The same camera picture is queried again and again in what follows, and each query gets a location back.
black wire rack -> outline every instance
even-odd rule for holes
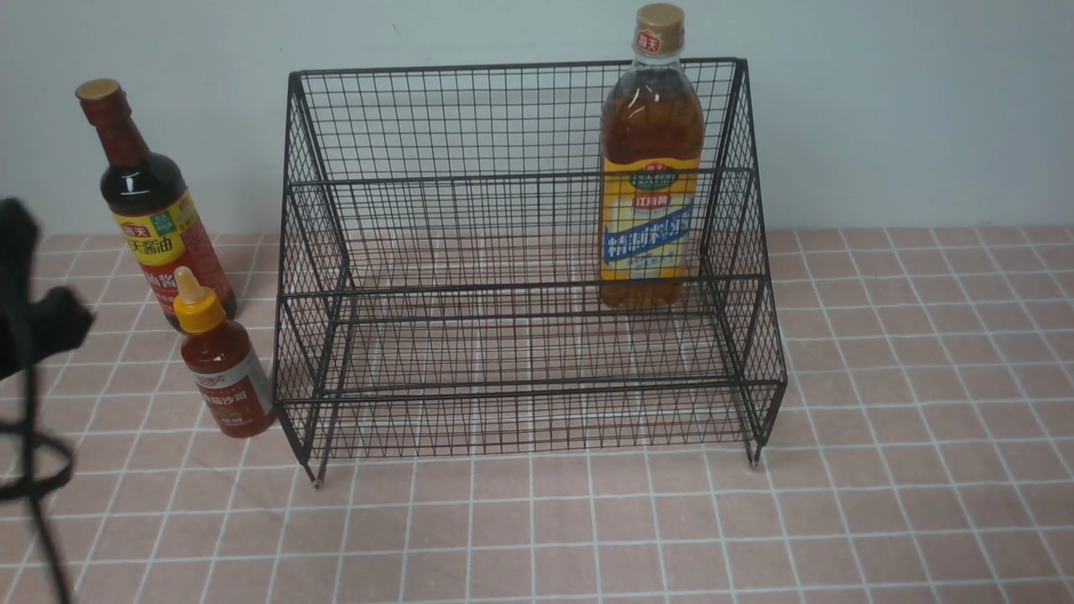
[[[597,274],[628,64],[291,74],[274,389],[315,485],[337,457],[742,441],[756,464],[787,377],[746,62],[683,62],[707,119],[688,276],[630,311]]]

wire rack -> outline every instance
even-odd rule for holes
[[[629,63],[292,73],[275,404],[336,457],[742,441],[787,377],[746,63],[684,61],[707,118],[682,299],[599,301],[599,117]]]

gold bottle cap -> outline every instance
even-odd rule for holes
[[[638,10],[634,49],[650,57],[670,57],[683,46],[686,14],[674,4],[645,4]]]

plastic bottle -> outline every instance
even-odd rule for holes
[[[276,420],[272,386],[246,328],[229,320],[216,293],[186,267],[175,270],[175,317],[188,335],[183,360],[220,431],[234,438],[264,432]]]

cooking oil bottle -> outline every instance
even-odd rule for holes
[[[685,276],[705,118],[682,71],[682,9],[638,11],[635,59],[605,100],[600,155],[600,299],[611,307],[673,304]]]

